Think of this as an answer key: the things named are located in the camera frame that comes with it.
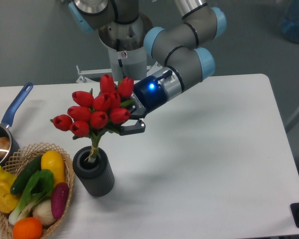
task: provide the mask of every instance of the green stem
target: green stem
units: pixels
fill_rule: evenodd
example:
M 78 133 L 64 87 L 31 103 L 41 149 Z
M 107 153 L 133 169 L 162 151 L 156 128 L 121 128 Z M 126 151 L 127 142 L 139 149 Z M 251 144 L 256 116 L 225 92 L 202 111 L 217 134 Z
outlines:
M 92 140 L 92 148 L 91 148 L 91 153 L 90 157 L 91 158 L 96 158 L 98 153 L 99 153 L 99 142 L 101 140 L 101 137 L 105 134 L 105 132 L 100 131 L 98 135 L 94 134 L 93 132 L 91 133 L 91 140 Z

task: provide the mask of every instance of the light blue joint cap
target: light blue joint cap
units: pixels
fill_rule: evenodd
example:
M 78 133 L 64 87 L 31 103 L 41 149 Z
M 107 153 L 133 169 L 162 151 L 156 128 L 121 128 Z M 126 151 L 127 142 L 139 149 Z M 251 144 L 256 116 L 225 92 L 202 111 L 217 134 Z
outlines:
M 162 27 L 154 27 L 148 31 L 148 33 L 146 34 L 146 36 L 144 38 L 144 48 L 145 48 L 146 52 L 148 53 L 148 55 L 150 55 L 151 57 L 152 57 L 151 51 L 153 49 L 155 39 L 156 39 L 157 35 L 163 30 L 165 30 L 165 29 Z
M 86 33 L 94 32 L 93 28 L 91 28 L 91 26 L 86 22 L 86 20 L 84 20 L 84 18 L 82 17 L 82 15 L 78 11 L 78 9 L 76 9 L 75 5 L 72 2 L 69 4 L 69 9 L 74 20 L 84 32 Z
M 197 49 L 194 49 L 199 57 L 200 64 L 201 64 L 201 70 L 203 72 L 203 80 L 205 80 L 207 77 L 214 74 L 216 69 L 216 64 L 214 57 L 211 55 L 211 53 L 206 49 L 199 47 Z
M 225 14 L 217 7 L 211 7 L 217 17 L 217 32 L 215 38 L 224 33 L 227 28 L 227 20 Z

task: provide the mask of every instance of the vegetable basket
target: vegetable basket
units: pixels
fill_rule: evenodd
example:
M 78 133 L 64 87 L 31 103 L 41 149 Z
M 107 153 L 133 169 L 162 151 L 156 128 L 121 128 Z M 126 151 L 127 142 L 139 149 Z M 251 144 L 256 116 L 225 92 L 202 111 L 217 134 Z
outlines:
M 69 208 L 74 182 L 74 171 L 72 168 L 71 158 L 64 151 L 64 149 L 60 148 L 55 144 L 40 143 L 29 145 L 28 147 L 19 149 L 18 152 L 15 152 L 13 156 L 9 158 L 9 160 L 5 163 L 5 166 L 3 167 L 4 170 L 17 176 L 22 171 L 22 169 L 28 164 L 28 162 L 33 160 L 36 156 L 43 154 L 49 150 L 55 150 L 62 154 L 64 160 L 66 183 L 68 184 L 70 191 L 63 216 L 59 220 L 57 220 L 53 225 L 51 225 L 48 229 L 43 229 L 41 239 L 46 238 L 56 230 L 56 228 L 61 224 L 64 215 L 66 214 Z M 8 217 L 0 212 L 0 238 L 12 239 L 12 229 L 13 226 L 9 224 Z

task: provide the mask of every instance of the pot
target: pot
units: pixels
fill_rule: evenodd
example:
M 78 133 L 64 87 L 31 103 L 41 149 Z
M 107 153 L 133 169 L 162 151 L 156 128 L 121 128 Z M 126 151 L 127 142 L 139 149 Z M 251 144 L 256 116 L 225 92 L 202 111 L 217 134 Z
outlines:
M 12 134 L 8 130 L 12 126 L 14 115 L 16 110 L 22 104 L 26 96 L 30 93 L 33 88 L 32 83 L 26 83 L 16 98 L 13 100 L 11 105 L 6 110 L 2 121 L 0 123 L 0 165 L 4 166 L 5 162 L 13 155 L 14 152 L 17 152 L 20 147 L 15 139 L 12 137 Z

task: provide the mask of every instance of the yellow bell pepper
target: yellow bell pepper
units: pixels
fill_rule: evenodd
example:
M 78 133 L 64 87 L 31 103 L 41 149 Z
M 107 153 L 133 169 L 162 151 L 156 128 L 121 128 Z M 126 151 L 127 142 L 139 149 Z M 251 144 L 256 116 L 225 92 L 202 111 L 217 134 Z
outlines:
M 15 181 L 16 176 L 13 174 L 4 171 L 2 167 L 0 166 L 0 182 L 7 182 L 10 187 L 12 186 L 13 182 Z
M 0 211 L 3 213 L 12 212 L 20 199 L 19 195 L 10 194 L 11 185 L 0 181 Z
M 55 188 L 58 183 L 65 182 L 64 160 L 59 152 L 50 150 L 44 153 L 41 158 L 41 169 L 49 169 L 52 171 L 54 179 L 53 188 Z

